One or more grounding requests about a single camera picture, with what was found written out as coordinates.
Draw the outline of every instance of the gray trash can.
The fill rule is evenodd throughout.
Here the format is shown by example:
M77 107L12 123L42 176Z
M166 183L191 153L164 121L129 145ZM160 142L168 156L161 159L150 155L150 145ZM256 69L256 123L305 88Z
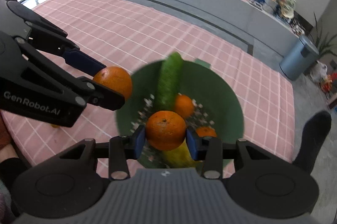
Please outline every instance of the gray trash can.
M280 62L280 68L290 80L294 81L317 60L318 56L317 48L308 37L303 35Z

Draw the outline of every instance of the pink tablecloth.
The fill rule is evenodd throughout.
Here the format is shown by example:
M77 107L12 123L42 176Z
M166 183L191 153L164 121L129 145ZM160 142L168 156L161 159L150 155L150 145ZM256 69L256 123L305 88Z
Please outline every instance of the pink tablecloth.
M185 60L202 59L233 88L245 116L245 138L290 161L294 143L292 85L278 72L208 31L153 8L125 0L48 0L35 11L63 28L81 50L107 66L132 73L146 63L177 50ZM64 60L46 54L73 74L83 73ZM72 128L3 111L5 123L32 165L59 153L83 138L107 142L118 135L114 114L88 105ZM142 166L130 160L131 174ZM97 172L107 177L107 160ZM233 163L224 176L234 172Z

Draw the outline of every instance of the gray floor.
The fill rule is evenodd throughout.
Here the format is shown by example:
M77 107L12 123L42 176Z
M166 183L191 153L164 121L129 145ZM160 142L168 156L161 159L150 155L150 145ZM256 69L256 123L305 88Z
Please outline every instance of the gray floor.
M32 5L33 1L27 0L24 4L27 6ZM198 25L249 52L272 69L282 73L279 67L282 56L259 40L209 13L202 12L175 0L129 1L153 7ZM305 122L319 110L326 110L326 98L317 85L304 75L301 75L292 84L295 105L295 157L301 144L302 128ZM320 188L320 197L312 216L322 224L331 224L333 222L337 208L337 187L335 187L337 185L337 150L335 149L337 147L337 116L333 112L332 121L331 132L318 155L312 172Z

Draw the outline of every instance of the green bowl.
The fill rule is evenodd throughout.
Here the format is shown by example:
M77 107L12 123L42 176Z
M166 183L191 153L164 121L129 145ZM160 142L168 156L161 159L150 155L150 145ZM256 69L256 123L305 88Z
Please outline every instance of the green bowl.
M117 110L120 135L132 134L132 122L136 123L139 119L139 111L143 111L146 105L144 99L156 94L161 63L162 61L150 63L131 76L134 87L132 95L125 105ZM202 113L206 112L208 120L214 122L212 127L223 142L235 143L238 138L242 138L244 118L238 98L215 72L205 65L184 61L180 93L202 104ZM146 146L138 161L146 168L163 168L165 165L160 160L155 160L157 152Z

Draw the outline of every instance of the green cucumber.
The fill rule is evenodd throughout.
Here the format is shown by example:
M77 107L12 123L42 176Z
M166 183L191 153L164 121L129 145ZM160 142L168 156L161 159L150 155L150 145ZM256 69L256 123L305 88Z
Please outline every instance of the green cucumber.
M180 76L184 60L173 52L163 61L160 69L154 106L157 111L174 110L174 103L180 88Z

